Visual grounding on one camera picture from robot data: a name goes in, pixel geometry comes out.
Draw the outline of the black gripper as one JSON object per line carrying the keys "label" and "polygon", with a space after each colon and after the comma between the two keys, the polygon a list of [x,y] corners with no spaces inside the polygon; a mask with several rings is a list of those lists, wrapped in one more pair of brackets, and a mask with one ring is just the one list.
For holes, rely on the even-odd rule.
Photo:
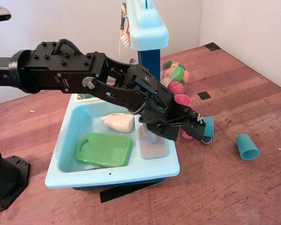
{"label": "black gripper", "polygon": [[202,141],[206,123],[203,117],[188,106],[178,104],[169,91],[155,94],[133,90],[130,93],[130,113],[138,114],[139,122],[162,138],[176,141],[179,128],[188,136]]}

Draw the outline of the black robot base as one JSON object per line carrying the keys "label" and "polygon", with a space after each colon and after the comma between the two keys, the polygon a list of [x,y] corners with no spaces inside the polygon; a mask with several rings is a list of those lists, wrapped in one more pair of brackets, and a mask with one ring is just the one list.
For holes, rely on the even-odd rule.
{"label": "black robot base", "polygon": [[3,158],[0,153],[0,211],[6,210],[29,182],[30,164],[18,156]]}

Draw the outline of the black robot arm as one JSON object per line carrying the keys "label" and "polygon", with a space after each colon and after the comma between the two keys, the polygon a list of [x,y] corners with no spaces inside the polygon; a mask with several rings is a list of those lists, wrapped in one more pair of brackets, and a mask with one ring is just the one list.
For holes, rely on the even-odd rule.
{"label": "black robot arm", "polygon": [[202,116],[178,104],[148,69],[116,62],[100,52],[83,54],[66,39],[0,58],[0,86],[32,94],[41,90],[91,94],[139,115],[139,122],[160,137],[176,140],[183,130],[199,141],[204,139]]}

